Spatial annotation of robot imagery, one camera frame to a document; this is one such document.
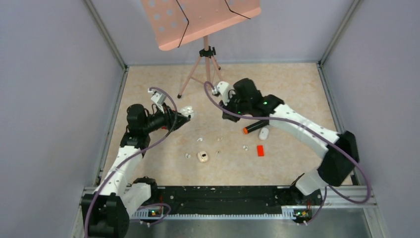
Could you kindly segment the white charging case gold trim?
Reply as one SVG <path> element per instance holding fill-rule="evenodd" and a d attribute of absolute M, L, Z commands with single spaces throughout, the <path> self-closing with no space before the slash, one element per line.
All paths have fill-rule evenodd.
<path fill-rule="evenodd" d="M 192 106 L 185 106 L 179 110 L 179 113 L 185 117 L 192 119 L 195 115 L 195 111 Z"/>

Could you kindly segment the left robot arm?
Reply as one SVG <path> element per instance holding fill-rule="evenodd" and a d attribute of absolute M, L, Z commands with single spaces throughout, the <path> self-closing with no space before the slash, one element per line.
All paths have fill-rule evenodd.
<path fill-rule="evenodd" d="M 86 238 L 123 238 L 131 216 L 143 203 L 153 205 L 158 201 L 159 192 L 149 182 L 130 184 L 133 173 L 145 153 L 161 143 L 151 144 L 150 133 L 167 129 L 177 130 L 194 116 L 191 106 L 180 110 L 163 104 L 150 113 L 141 104 L 127 108 L 127 127 L 121 139 L 113 165 L 101 184 L 91 194 L 82 198 L 84 236 Z"/>

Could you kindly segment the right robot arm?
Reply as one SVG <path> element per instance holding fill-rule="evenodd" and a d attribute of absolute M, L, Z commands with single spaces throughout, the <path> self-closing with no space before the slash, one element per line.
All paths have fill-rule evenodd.
<path fill-rule="evenodd" d="M 304 204 L 311 193 L 326 186 L 341 186 L 359 162 L 355 135 L 339 133 L 305 118 L 282 99 L 269 94 L 263 96 L 248 78 L 230 85 L 225 81 L 212 87 L 212 94 L 221 96 L 222 117 L 237 122 L 245 115 L 259 118 L 263 125 L 286 131 L 311 148 L 321 164 L 304 173 L 294 182 L 290 197 L 296 204 Z"/>

